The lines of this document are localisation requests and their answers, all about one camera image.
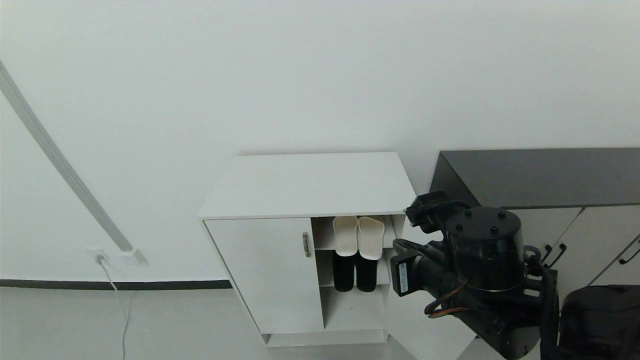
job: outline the cabinet door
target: cabinet door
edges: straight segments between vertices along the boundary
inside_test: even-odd
[[[592,285],[640,285],[640,237]]]
[[[553,247],[580,213],[582,208],[510,210],[522,222],[522,243],[540,249]]]
[[[205,223],[261,333],[324,329],[309,218]]]
[[[558,271],[560,301],[587,286],[640,234],[640,206],[586,208],[556,244],[565,253],[552,267]],[[556,258],[554,251],[547,263]]]
[[[421,244],[442,240],[440,232],[427,235],[409,222],[405,222],[402,237]],[[453,316],[429,319],[424,307],[432,301],[434,298],[426,291],[399,297],[389,286],[385,330],[417,359],[457,359],[476,334]]]

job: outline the cabinet handle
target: cabinet handle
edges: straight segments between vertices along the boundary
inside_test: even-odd
[[[302,233],[302,245],[305,247],[305,256],[311,258],[311,252],[309,251],[309,235]]]
[[[551,245],[545,245],[545,255],[542,257],[542,260],[540,260],[541,264],[545,263],[545,260],[549,257],[549,254],[551,254],[551,250],[553,250],[554,248],[551,247]]]
[[[564,254],[565,251],[566,251],[566,245],[560,244],[560,254],[558,254],[556,259],[553,260],[553,262],[549,264],[549,266],[545,265],[545,268],[551,268],[551,266],[554,266],[554,264],[558,261],[558,259],[560,259],[560,257]]]
[[[638,255],[638,252],[640,252],[640,249],[637,249],[636,252],[633,255],[631,255],[631,258],[628,258],[627,260],[620,259],[620,260],[618,260],[618,262],[620,263],[620,265],[624,265],[624,264],[628,263],[629,261],[632,261],[634,259],[634,257],[636,255]]]

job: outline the gray cable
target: gray cable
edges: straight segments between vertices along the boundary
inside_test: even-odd
[[[127,316],[127,313],[125,313],[125,311],[124,311],[124,306],[122,306],[122,301],[120,301],[120,295],[118,294],[118,288],[116,288],[115,284],[111,280],[111,277],[109,276],[109,272],[107,271],[107,268],[105,268],[104,265],[102,264],[102,260],[104,260],[104,256],[102,256],[102,255],[97,255],[95,257],[95,262],[98,263],[98,265],[100,265],[100,267],[102,267],[102,269],[104,270],[104,273],[107,275],[107,279],[109,279],[109,283],[111,284],[111,287],[113,287],[113,289],[116,291],[116,297],[118,298],[118,304],[120,304],[120,310],[122,310],[122,316],[124,316],[124,320],[125,320],[124,332],[122,333],[122,360],[125,360],[125,357],[127,356],[127,351],[125,350],[124,339],[127,336],[127,328],[129,327],[129,317]]]

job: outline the shoe cabinet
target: shoe cabinet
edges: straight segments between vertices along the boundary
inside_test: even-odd
[[[267,346],[382,343],[390,334],[417,358],[456,359],[473,332],[453,318],[429,321],[433,298],[399,298],[390,285],[393,240],[428,240],[405,219],[414,198],[394,152],[238,156],[198,218]],[[333,287],[333,218],[353,215],[385,223],[373,292]]]

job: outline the floor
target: floor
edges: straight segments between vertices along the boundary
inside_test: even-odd
[[[233,290],[123,291],[127,360],[414,360],[387,344],[266,348]],[[0,289],[2,360],[117,360],[124,319],[113,291]]]

